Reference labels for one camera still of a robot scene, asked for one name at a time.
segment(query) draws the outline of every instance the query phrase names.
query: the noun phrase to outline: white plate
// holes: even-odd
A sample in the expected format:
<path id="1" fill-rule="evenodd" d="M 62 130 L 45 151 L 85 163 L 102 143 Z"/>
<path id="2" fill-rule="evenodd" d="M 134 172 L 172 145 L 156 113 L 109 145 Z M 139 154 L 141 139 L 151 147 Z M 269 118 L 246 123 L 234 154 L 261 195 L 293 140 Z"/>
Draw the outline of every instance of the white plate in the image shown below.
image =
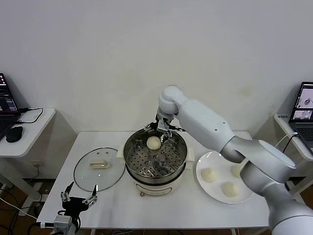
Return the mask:
<path id="1" fill-rule="evenodd" d="M 241 179 L 233 176 L 230 171 L 233 165 L 235 165 L 235 163 L 227 161 L 218 152 L 211 151 L 204 154 L 198 160 L 196 166 L 197 179 L 204 191 L 216 200 L 229 204 L 245 202 L 253 195 L 253 192 L 248 189 Z M 201 171 L 208 167 L 216 170 L 218 174 L 218 179 L 212 183 L 204 181 L 201 176 Z M 222 184 L 225 182 L 234 182 L 239 188 L 240 195 L 237 197 L 227 197 L 221 188 Z"/>

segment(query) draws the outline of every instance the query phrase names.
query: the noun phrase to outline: glass lid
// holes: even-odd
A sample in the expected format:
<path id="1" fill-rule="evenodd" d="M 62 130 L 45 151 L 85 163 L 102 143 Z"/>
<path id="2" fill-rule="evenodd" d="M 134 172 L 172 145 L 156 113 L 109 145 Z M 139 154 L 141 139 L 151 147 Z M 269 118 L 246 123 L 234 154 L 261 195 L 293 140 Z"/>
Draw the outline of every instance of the glass lid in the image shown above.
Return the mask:
<path id="1" fill-rule="evenodd" d="M 116 155 L 116 149 L 98 148 L 83 156 L 74 170 L 77 186 L 89 192 L 95 185 L 98 185 L 98 191 L 112 187 L 125 170 L 125 163 Z"/>

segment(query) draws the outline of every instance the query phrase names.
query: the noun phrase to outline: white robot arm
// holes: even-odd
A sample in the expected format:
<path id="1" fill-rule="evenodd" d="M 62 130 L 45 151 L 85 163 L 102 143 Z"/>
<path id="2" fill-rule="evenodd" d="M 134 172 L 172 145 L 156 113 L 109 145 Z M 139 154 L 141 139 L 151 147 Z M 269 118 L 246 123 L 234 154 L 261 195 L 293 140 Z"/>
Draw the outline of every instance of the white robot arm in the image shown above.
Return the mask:
<path id="1" fill-rule="evenodd" d="M 273 235 L 312 234 L 313 211 L 297 203 L 285 188 L 284 182 L 296 169 L 285 154 L 265 141 L 235 136 L 221 116 L 200 102 L 188 99 L 175 86 L 165 88 L 158 103 L 159 131 L 167 133 L 169 123 L 176 117 L 182 128 L 204 147 L 234 163 L 249 160 L 240 175 L 252 191 L 265 197 Z"/>

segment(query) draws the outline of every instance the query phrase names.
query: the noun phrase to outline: stainless steel pot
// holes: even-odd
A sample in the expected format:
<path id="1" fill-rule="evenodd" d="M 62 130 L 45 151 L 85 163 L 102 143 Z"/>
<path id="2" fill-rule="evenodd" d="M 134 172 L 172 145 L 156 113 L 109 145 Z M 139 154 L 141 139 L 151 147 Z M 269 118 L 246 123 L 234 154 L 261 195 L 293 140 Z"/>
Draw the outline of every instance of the stainless steel pot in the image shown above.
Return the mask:
<path id="1" fill-rule="evenodd" d="M 166 140 L 160 149 L 147 147 L 147 139 L 151 136 L 161 137 L 162 133 L 137 131 L 126 141 L 124 159 L 129 174 L 137 181 L 160 186 L 167 184 L 181 175 L 185 168 L 187 145 L 176 132 Z"/>

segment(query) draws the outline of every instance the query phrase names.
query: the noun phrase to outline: computer mouse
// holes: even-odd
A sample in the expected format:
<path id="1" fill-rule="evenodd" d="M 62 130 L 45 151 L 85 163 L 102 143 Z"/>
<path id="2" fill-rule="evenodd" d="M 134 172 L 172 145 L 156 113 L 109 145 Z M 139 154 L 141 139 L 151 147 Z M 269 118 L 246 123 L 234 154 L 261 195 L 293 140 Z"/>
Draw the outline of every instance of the computer mouse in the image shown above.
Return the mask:
<path id="1" fill-rule="evenodd" d="M 22 137 L 22 131 L 23 131 L 22 126 L 17 126 L 9 129 L 5 135 L 6 141 L 8 141 L 9 143 L 18 141 Z"/>

